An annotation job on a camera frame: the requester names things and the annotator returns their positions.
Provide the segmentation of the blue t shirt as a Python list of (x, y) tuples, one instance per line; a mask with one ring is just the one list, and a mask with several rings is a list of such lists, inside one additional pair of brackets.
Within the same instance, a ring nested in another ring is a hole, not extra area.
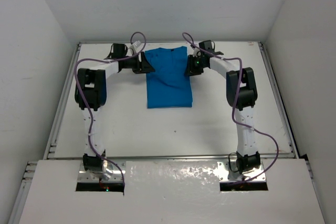
[(146, 74), (147, 108), (190, 108), (193, 103), (190, 78), (184, 75), (187, 47), (156, 48), (145, 52), (155, 69)]

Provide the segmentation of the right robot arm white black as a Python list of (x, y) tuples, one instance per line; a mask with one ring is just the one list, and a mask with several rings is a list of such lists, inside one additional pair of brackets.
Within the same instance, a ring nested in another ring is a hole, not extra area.
[(186, 76), (198, 76), (209, 68), (226, 80), (226, 99), (232, 107), (232, 118), (237, 127), (236, 173), (244, 173), (260, 165), (260, 154), (254, 134), (253, 113), (258, 98), (254, 71), (243, 68), (238, 58), (225, 59), (215, 51), (211, 40), (192, 44), (193, 53), (188, 55)]

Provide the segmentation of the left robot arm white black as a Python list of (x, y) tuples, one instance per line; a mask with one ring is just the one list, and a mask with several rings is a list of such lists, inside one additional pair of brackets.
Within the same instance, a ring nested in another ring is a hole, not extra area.
[(103, 60), (82, 59), (76, 63), (74, 78), (76, 82), (75, 102), (82, 111), (87, 130), (87, 140), (83, 155), (86, 171), (103, 173), (107, 164), (116, 163), (106, 158), (106, 148), (100, 134), (99, 115), (107, 102), (107, 80), (123, 69), (131, 69), (135, 74), (151, 73), (155, 69), (144, 54), (144, 46), (135, 41), (125, 44), (112, 44), (108, 56)]

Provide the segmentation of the white front cover panel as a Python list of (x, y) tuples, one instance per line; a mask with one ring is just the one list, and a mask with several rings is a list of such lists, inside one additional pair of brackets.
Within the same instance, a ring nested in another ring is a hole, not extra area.
[(281, 159), (267, 190), (221, 191), (214, 177), (126, 174), (123, 193), (76, 191), (80, 162), (39, 161), (21, 223), (323, 223), (304, 160)]

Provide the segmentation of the silver metal base rail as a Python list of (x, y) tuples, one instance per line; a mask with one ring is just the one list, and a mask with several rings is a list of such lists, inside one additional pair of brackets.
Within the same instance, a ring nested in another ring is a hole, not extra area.
[(135, 174), (135, 169), (141, 168), (148, 175), (171, 175), (173, 178), (201, 178), (214, 177), (221, 184), (234, 183), (245, 180), (249, 183), (265, 183), (264, 165), (252, 168), (240, 174), (236, 171), (233, 157), (220, 158), (160, 158), (160, 159), (116, 159), (113, 164), (103, 161), (101, 172), (85, 170), (83, 162), (79, 167), (77, 182), (79, 183), (121, 183), (123, 178)]

